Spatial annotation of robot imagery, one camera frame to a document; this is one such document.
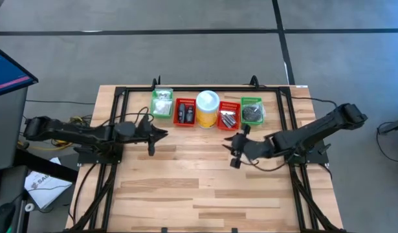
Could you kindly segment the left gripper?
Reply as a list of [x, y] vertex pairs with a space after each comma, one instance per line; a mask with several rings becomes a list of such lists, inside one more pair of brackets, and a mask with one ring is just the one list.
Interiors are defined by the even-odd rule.
[[137, 137], [139, 142], [148, 144], [148, 155], [154, 156], [155, 142], [163, 139], [168, 135], [168, 131], [160, 128], [152, 127], [149, 122], [149, 116], [144, 115], [137, 126]]

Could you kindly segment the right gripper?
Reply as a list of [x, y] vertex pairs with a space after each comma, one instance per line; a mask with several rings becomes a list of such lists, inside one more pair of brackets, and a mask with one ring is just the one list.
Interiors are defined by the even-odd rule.
[[272, 143], [269, 140], [255, 141], [250, 140], [247, 135], [251, 127], [248, 124], [242, 126], [242, 133], [236, 133], [231, 137], [224, 138], [231, 142], [231, 146], [223, 145], [231, 155], [234, 156], [230, 161], [230, 166], [239, 168], [241, 166], [241, 156], [244, 155], [251, 162], [258, 158], [269, 159], [272, 157]]

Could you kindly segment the silver nail clippers bag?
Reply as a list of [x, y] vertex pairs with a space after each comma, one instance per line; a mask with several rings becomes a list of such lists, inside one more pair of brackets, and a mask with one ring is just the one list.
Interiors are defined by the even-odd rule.
[[221, 120], [228, 128], [236, 126], [236, 113], [233, 111], [221, 111]]

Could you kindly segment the bag of white cotton balls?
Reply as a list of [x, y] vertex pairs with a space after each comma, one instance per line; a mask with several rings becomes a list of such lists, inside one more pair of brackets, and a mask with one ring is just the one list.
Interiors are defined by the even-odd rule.
[[157, 87], [154, 90], [156, 98], [160, 100], [172, 100], [173, 89], [169, 87]]
[[154, 99], [153, 114], [160, 116], [168, 116], [171, 113], [172, 100], [171, 99]]

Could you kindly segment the clear plastic wrapper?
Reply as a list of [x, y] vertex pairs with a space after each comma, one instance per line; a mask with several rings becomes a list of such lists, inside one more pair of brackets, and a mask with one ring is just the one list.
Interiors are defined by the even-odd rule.
[[261, 104], [248, 104], [242, 109], [244, 122], [262, 122], [265, 116], [264, 107]]

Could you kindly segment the green plastic basket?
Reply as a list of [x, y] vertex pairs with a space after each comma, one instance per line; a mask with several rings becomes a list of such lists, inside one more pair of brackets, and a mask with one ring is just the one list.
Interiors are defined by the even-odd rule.
[[172, 99], [171, 113], [170, 113], [170, 115], [168, 115], [168, 116], [160, 116], [160, 115], [154, 115], [154, 114], [153, 114], [153, 101], [154, 101], [154, 99], [158, 99], [158, 98], [156, 98], [155, 93], [154, 93], [154, 90], [153, 90], [153, 91], [152, 91], [152, 94], [151, 94], [151, 107], [150, 107], [150, 109], [151, 109], [151, 114], [152, 114], [154, 117], [157, 117], [157, 118], [170, 118], [170, 117], [171, 117], [171, 114], [172, 114], [172, 111], [173, 111], [173, 99]]
[[241, 123], [242, 124], [254, 124], [254, 125], [260, 125], [264, 123], [264, 119], [262, 122], [244, 122], [242, 118], [242, 109], [245, 105], [248, 104], [261, 104], [263, 106], [263, 102], [261, 98], [255, 98], [255, 97], [242, 97], [241, 98]]

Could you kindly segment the red plastic basket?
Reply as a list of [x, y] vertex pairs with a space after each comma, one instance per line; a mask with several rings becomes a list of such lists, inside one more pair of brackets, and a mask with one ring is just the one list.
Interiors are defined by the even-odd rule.
[[[217, 121], [216, 121], [216, 126], [219, 129], [225, 130], [225, 131], [235, 131], [238, 130], [240, 127], [240, 121], [241, 121], [241, 106], [240, 103], [237, 102], [226, 102], [226, 101], [221, 101], [219, 105], [219, 110], [217, 113]], [[233, 128], [228, 128], [225, 126], [225, 124], [221, 120], [221, 111], [233, 111], [236, 113], [236, 126]]]
[[[192, 124], [187, 124], [184, 120], [183, 124], [178, 123], [178, 108], [179, 108], [179, 104], [184, 103], [186, 106], [186, 110], [187, 107], [189, 105], [194, 106], [194, 120]], [[193, 98], [177, 98], [175, 100], [175, 105], [174, 105], [174, 114], [173, 114], [173, 123], [176, 126], [186, 126], [186, 127], [193, 127], [195, 124], [195, 117], [196, 117], [196, 111], [195, 111], [195, 107], [196, 107], [196, 101]]]

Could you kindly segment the yellow disinfecting wipes canister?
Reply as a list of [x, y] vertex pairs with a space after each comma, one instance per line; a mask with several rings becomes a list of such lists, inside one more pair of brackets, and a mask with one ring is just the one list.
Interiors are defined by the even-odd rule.
[[216, 92], [205, 90], [196, 98], [196, 120], [202, 128], [212, 128], [216, 124], [220, 98]]

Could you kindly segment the black desk beam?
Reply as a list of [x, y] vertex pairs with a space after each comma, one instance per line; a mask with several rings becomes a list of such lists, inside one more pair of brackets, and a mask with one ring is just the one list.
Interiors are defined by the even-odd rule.
[[29, 170], [72, 183], [76, 181], [78, 176], [76, 170], [48, 161], [21, 149], [16, 150], [13, 165], [26, 166]]

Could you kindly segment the white printed paper sheet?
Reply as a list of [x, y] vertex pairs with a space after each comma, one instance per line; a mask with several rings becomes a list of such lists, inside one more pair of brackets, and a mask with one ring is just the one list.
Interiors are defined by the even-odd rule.
[[71, 185], [69, 181], [32, 171], [25, 179], [24, 189], [40, 209], [45, 209]]

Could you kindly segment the blue screen monitor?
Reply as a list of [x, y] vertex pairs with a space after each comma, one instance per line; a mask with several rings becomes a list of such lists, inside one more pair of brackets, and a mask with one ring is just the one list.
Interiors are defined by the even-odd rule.
[[38, 82], [31, 72], [0, 49], [0, 96]]

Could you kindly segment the black computer mouse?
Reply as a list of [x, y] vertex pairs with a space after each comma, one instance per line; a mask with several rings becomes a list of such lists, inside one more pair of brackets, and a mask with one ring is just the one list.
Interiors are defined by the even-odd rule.
[[0, 233], [12, 233], [12, 222], [16, 212], [16, 205], [13, 202], [0, 206]]

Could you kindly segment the black aluminium table frame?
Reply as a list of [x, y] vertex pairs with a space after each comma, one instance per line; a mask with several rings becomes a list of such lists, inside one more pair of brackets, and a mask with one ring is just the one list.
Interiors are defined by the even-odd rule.
[[[109, 123], [116, 121], [123, 122], [129, 115], [129, 105], [132, 101], [132, 93], [148, 93], [158, 87], [153, 84], [146, 85], [103, 85], [98, 92], [96, 107], [102, 105], [102, 101], [111, 100], [111, 113]], [[263, 97], [272, 97], [276, 100], [276, 109], [279, 119], [276, 121], [283, 130], [287, 129], [290, 122], [293, 129], [297, 128], [296, 115], [294, 112], [293, 100], [295, 97], [292, 92], [297, 88], [292, 85], [176, 85], [173, 88], [175, 93], [182, 92], [188, 96], [205, 90], [215, 91], [220, 95], [232, 93], [239, 94], [256, 93]], [[88, 206], [84, 215], [75, 219], [74, 224], [70, 224], [61, 233], [114, 233], [108, 230], [110, 223], [111, 209], [115, 201], [115, 186], [117, 180], [124, 172], [124, 163], [118, 164], [94, 164], [98, 169], [97, 183], [94, 184], [94, 199]], [[315, 204], [309, 175], [306, 164], [296, 166], [295, 163], [287, 165], [289, 171], [290, 188], [289, 193], [294, 199], [296, 222], [298, 233], [346, 233], [343, 229], [334, 226]], [[117, 233], [135, 233], [133, 230], [125, 230]]]

